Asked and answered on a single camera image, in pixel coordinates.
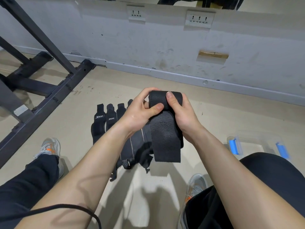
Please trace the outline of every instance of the person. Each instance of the person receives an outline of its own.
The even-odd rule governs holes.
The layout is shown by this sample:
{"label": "person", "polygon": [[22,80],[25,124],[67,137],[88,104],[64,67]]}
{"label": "person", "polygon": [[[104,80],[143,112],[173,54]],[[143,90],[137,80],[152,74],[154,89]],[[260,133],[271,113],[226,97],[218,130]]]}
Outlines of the person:
{"label": "person", "polygon": [[[95,211],[125,141],[164,107],[161,103],[148,107],[144,99],[152,90],[158,89],[145,88],[56,185],[63,173],[60,144],[57,139],[46,139],[25,170],[0,187],[1,215],[61,203]],[[196,148],[214,183],[206,188],[200,174],[190,179],[178,228],[305,228],[305,178],[291,163],[266,153],[238,161],[200,124],[185,94],[182,106],[171,92],[166,98],[177,125]],[[90,219],[79,210],[55,209],[0,227],[86,228]]]}

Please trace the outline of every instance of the pant leg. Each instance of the pant leg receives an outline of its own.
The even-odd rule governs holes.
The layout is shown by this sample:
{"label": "pant leg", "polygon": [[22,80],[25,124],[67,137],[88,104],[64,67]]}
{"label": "pant leg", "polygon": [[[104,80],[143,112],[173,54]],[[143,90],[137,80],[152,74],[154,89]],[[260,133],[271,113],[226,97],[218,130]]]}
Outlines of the pant leg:
{"label": "pant leg", "polygon": [[[269,153],[254,153],[240,162],[305,217],[305,178],[290,162]],[[197,229],[203,221],[209,210],[209,201],[214,198],[211,191],[213,188],[214,186],[204,190],[186,204],[185,214],[189,229]],[[221,228],[233,228],[222,203],[212,223]]]}
{"label": "pant leg", "polygon": [[[42,154],[24,171],[0,186],[0,215],[29,211],[56,183],[59,157]],[[21,219],[0,223],[0,228],[14,228]]]}

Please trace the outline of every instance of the finger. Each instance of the finger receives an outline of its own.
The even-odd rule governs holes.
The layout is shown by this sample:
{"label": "finger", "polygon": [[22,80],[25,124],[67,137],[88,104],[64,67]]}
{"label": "finger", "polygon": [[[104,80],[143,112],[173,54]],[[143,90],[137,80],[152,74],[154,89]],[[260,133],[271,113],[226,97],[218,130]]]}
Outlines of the finger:
{"label": "finger", "polygon": [[149,102],[144,100],[144,108],[149,109]]}
{"label": "finger", "polygon": [[144,88],[136,98],[143,101],[148,96],[149,92],[159,90],[159,88]]}
{"label": "finger", "polygon": [[168,104],[172,107],[174,112],[179,111],[182,108],[181,105],[178,103],[178,100],[176,99],[176,97],[173,95],[172,92],[167,92],[166,93],[166,100],[167,100]]}
{"label": "finger", "polygon": [[164,105],[162,103],[158,103],[158,104],[152,106],[151,108],[145,110],[145,112],[147,114],[146,116],[148,118],[151,118],[151,117],[159,114],[163,110],[163,108],[164,108]]}
{"label": "finger", "polygon": [[189,102],[188,97],[184,93],[182,93],[182,98],[183,98],[183,100],[182,100],[182,107],[186,107],[186,106],[190,106],[191,105],[191,103]]}

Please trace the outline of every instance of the white wall socket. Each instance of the white wall socket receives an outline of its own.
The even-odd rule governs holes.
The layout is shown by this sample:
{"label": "white wall socket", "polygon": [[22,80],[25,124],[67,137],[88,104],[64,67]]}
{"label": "white wall socket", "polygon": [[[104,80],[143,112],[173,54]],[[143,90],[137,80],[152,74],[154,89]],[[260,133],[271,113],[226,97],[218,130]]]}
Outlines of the white wall socket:
{"label": "white wall socket", "polygon": [[215,13],[187,11],[185,25],[211,28]]}
{"label": "white wall socket", "polygon": [[127,14],[129,20],[146,21],[144,7],[127,6]]}

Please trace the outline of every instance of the transparent storage box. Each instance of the transparent storage box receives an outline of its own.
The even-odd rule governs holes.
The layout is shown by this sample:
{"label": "transparent storage box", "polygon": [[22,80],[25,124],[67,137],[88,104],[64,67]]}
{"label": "transparent storage box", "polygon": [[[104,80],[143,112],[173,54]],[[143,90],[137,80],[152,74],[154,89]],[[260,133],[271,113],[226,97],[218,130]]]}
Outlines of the transparent storage box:
{"label": "transparent storage box", "polygon": [[232,154],[241,159],[256,152],[276,154],[290,161],[289,153],[282,138],[268,132],[238,130],[235,137],[228,137],[227,143]]}

